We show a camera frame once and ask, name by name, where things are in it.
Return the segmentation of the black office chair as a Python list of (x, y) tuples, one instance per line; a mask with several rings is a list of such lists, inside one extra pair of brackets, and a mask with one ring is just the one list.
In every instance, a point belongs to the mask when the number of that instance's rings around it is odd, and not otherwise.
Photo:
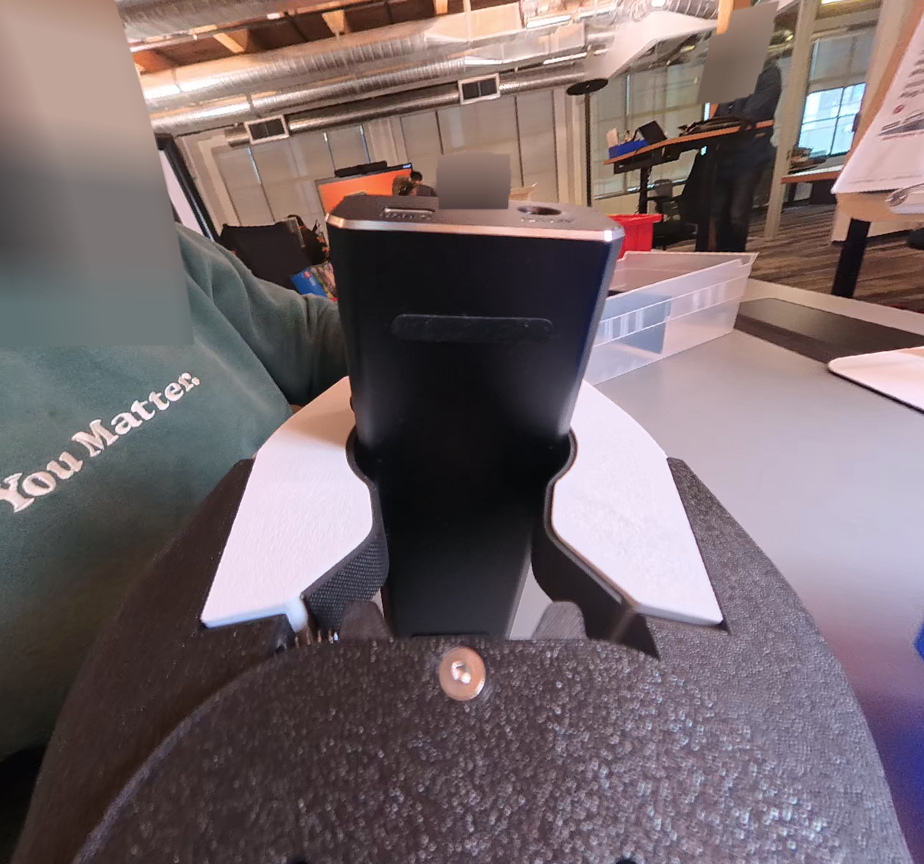
[(653, 223), (653, 248), (671, 246), (691, 237), (690, 232), (694, 229), (682, 218), (671, 180), (659, 179), (650, 183), (646, 211), (661, 215), (661, 220)]
[(308, 267), (308, 257), (286, 223), (255, 226), (225, 223), (218, 242), (255, 276), (292, 292), (296, 292), (292, 277)]

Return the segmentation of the black floor lamp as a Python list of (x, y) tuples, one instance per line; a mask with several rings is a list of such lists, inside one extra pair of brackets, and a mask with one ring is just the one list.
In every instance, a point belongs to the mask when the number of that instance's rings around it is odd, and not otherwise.
[(604, 89), (607, 84), (608, 80), (605, 77), (592, 77), (573, 83), (566, 89), (568, 96), (579, 97), (583, 101), (584, 187), (585, 203), (588, 208), (593, 205), (591, 98), (596, 92)]

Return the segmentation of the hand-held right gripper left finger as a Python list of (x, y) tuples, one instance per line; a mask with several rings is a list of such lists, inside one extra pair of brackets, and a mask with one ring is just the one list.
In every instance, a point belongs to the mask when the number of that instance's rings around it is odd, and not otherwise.
[(284, 616), (341, 627), (345, 607), (373, 598), (388, 573), (378, 495), (354, 466), (348, 378), (276, 430), (253, 460), (214, 581), (205, 627)]

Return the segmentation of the clear plastic bin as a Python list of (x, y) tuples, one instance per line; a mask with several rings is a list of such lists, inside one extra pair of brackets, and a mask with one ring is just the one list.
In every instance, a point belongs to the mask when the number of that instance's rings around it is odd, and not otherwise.
[(599, 385), (729, 334), (756, 257), (626, 252), (616, 263), (584, 379)]

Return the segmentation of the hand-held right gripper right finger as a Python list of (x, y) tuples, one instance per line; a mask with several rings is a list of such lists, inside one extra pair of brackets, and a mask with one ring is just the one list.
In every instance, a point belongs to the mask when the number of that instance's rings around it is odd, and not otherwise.
[(546, 486), (531, 568), (586, 636), (656, 653), (649, 622), (722, 632), (718, 598), (653, 437), (598, 388), (577, 394), (568, 458)]

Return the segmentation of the wooden standing desk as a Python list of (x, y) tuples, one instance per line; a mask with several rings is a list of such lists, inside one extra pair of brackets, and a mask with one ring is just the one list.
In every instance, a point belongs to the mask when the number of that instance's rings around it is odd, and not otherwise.
[(627, 174), (634, 170), (640, 171), (638, 213), (645, 214), (649, 201), (650, 173), (654, 166), (673, 163), (686, 152), (715, 150), (716, 148), (712, 145), (713, 141), (728, 137), (747, 138), (759, 130), (772, 129), (773, 126), (772, 119), (748, 121), (738, 117), (713, 118), (696, 125), (692, 131), (687, 131), (678, 137), (648, 142), (644, 147), (630, 153), (614, 154), (605, 164), (613, 167), (615, 175)]

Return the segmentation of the orange screen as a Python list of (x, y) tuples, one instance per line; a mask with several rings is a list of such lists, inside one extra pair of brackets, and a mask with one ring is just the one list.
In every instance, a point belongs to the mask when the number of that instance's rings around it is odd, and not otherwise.
[(347, 196), (391, 196), (396, 178), (410, 178), (412, 165), (388, 167), (373, 173), (350, 177), (328, 177), (315, 181), (321, 209), (324, 214)]

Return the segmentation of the blue printed box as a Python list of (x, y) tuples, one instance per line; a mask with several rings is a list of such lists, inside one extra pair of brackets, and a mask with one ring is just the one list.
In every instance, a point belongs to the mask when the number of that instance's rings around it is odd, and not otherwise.
[(329, 260), (292, 274), (290, 280), (301, 295), (315, 295), (337, 301), (334, 270)]

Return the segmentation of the black USB hub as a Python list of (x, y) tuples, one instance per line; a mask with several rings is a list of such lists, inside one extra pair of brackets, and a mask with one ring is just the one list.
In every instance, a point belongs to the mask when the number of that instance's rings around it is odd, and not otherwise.
[(328, 244), (401, 638), (512, 627), (623, 231), (589, 208), (351, 195)]

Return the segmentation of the red plastic bin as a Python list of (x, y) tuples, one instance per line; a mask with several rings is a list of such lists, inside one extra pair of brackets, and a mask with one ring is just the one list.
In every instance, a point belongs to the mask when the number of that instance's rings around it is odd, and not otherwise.
[(609, 218), (618, 223), (624, 232), (620, 257), (628, 252), (649, 252), (653, 248), (653, 229), (663, 220), (662, 213), (612, 214)]

